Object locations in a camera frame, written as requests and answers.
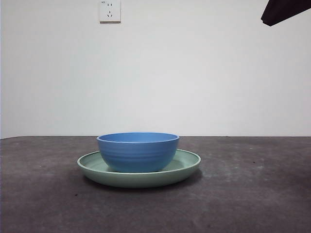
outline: bowl rim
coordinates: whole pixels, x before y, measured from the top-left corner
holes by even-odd
[[[120,142],[120,141],[111,141],[111,140],[103,140],[100,139],[102,136],[108,136],[108,135],[114,135],[114,134],[122,134],[122,133],[159,133],[159,134],[167,134],[167,135],[173,135],[176,138],[169,139],[169,140],[161,140],[161,141],[155,141],[155,142]],[[109,142],[109,143],[125,143],[125,144],[151,144],[151,143],[162,143],[162,142],[170,142],[170,141],[175,141],[178,140],[179,136],[173,133],[161,133],[161,132],[121,132],[121,133],[109,133],[109,134],[103,134],[100,135],[96,138],[97,141],[100,142]]]
[[[195,166],[198,166],[200,163],[201,163],[201,157],[196,154],[196,153],[193,153],[191,151],[188,151],[188,150],[183,150],[183,149],[176,149],[176,151],[179,150],[179,151],[183,151],[183,152],[187,152],[187,153],[190,153],[192,154],[194,157],[196,157],[198,159],[197,162],[195,162],[194,164],[188,166],[188,167],[182,167],[182,168],[178,168],[178,169],[174,169],[174,170],[167,170],[167,171],[152,171],[152,172],[115,172],[115,171],[98,171],[96,169],[92,169],[90,167],[87,167],[87,166],[84,166],[82,163],[81,163],[81,160],[87,156],[90,156],[92,154],[96,154],[96,153],[100,153],[100,151],[94,151],[94,152],[91,152],[91,153],[88,153],[88,154],[85,154],[83,156],[81,156],[78,160],[77,160],[77,164],[80,168],[82,169],[85,169],[85,170],[88,170],[88,171],[92,171],[92,172],[96,172],[96,173],[108,173],[108,174],[118,174],[118,175],[149,175],[149,174],[159,174],[159,173],[170,173],[170,172],[176,172],[176,171],[182,171],[182,170],[186,170],[186,169],[190,169],[192,167],[195,167]]]

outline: ribbed bowl exterior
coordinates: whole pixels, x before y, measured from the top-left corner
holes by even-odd
[[[179,138],[166,142],[124,143],[98,140],[104,161],[118,172],[159,171],[173,159]]]

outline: bowl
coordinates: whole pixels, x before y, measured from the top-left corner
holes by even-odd
[[[128,132],[97,137],[104,161],[118,172],[155,172],[173,159],[179,136],[170,133]]]

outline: electrical outlet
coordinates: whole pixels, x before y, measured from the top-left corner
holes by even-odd
[[[121,0],[101,0],[99,5],[101,23],[121,22]]]

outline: light green dish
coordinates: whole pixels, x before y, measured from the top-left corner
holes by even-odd
[[[89,179],[114,187],[148,188],[164,186],[189,177],[201,162],[200,156],[186,150],[177,150],[173,160],[158,172],[121,173],[113,171],[99,151],[78,159],[78,165]]]

